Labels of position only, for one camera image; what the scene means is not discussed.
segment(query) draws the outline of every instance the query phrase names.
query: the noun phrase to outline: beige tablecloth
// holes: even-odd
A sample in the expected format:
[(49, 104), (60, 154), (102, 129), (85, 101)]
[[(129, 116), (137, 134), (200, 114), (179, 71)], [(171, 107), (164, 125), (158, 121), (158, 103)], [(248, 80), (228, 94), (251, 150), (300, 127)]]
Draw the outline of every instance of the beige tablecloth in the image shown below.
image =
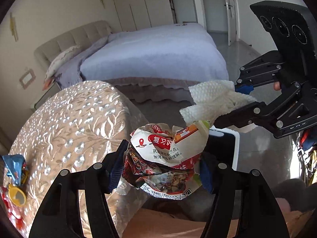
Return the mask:
[[(25, 123), (10, 150), (11, 155), (22, 154), (30, 170), (22, 235), (28, 237), (36, 212), (62, 169), (82, 171), (101, 162), (146, 123), (129, 99), (104, 82), (79, 83), (46, 101)], [(5, 176), (4, 185), (8, 182), (11, 180)], [(84, 236), (91, 237), (83, 191), (79, 197)], [(120, 234), (147, 194), (121, 181), (106, 197)]]

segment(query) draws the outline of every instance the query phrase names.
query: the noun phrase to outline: tufted headboard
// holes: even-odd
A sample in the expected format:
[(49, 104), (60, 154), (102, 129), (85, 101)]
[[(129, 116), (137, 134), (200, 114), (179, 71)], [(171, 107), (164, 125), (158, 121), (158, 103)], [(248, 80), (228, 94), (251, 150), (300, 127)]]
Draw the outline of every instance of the tufted headboard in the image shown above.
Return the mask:
[(75, 45), (81, 45), (84, 49), (87, 49), (94, 42), (111, 33), (111, 28), (106, 21), (95, 21), (87, 25), (74, 28), (51, 39), (50, 41), (47, 41), (34, 51), (34, 55), (44, 71), (47, 71), (55, 57), (67, 48)]

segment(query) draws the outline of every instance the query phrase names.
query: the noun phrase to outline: floor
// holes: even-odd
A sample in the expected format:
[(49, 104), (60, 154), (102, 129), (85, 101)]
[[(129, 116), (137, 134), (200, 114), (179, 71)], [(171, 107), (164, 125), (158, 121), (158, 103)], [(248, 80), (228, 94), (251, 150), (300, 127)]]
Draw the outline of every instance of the floor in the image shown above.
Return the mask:
[[(217, 49), (226, 60), (229, 80), (235, 82), (239, 77), (240, 67), (257, 58), (258, 55), (241, 42), (235, 42), (229, 47), (227, 34), (210, 33), (210, 35)], [(258, 101), (264, 101), (268, 104), (278, 97), (280, 92), (274, 91), (272, 84), (270, 84), (256, 88), (250, 95)], [(135, 102), (134, 104), (151, 122), (163, 121), (170, 125), (179, 126), (184, 126), (185, 123), (178, 110), (190, 105), (189, 102), (177, 103), (169, 100), (162, 102)], [(274, 187), (291, 177), (290, 165), (293, 154), (295, 155), (294, 159), (296, 159), (296, 153), (293, 153), (289, 137), (277, 140), (266, 129), (256, 127), (248, 133), (240, 134), (237, 170), (249, 172), (256, 168), (262, 173), (268, 185)], [(179, 202), (179, 205), (188, 215), (193, 216), (193, 220), (205, 221), (206, 217), (208, 217), (209, 209), (202, 206), (201, 201), (205, 201), (206, 204), (204, 203), (204, 205), (207, 205), (211, 204), (212, 200), (213, 197), (200, 188), (191, 196)]]

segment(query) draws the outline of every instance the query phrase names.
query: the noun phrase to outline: wardrobe door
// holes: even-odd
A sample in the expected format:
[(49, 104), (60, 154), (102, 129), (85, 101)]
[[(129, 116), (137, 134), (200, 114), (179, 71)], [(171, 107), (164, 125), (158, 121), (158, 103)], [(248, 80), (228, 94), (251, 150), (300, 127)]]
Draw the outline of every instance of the wardrobe door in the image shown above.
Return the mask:
[(152, 27), (173, 24), (169, 0), (145, 0)]
[(122, 30), (135, 31), (136, 25), (134, 23), (129, 0), (114, 0), (114, 2)]
[(151, 23), (145, 0), (129, 0), (129, 2), (137, 30), (150, 28)]

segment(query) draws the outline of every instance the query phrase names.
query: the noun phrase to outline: textured paper towel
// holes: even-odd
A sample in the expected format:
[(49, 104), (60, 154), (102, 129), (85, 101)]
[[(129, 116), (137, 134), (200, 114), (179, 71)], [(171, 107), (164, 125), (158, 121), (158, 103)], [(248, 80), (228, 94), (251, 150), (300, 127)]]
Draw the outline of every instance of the textured paper towel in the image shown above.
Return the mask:
[[(234, 83), (231, 81), (215, 80), (199, 83), (190, 86), (189, 91), (196, 105), (180, 110), (187, 125), (198, 120), (208, 120), (210, 125), (213, 125), (219, 116), (256, 101), (254, 97), (235, 92)], [(255, 125), (246, 127), (238, 129), (233, 126), (233, 129), (246, 132)]]

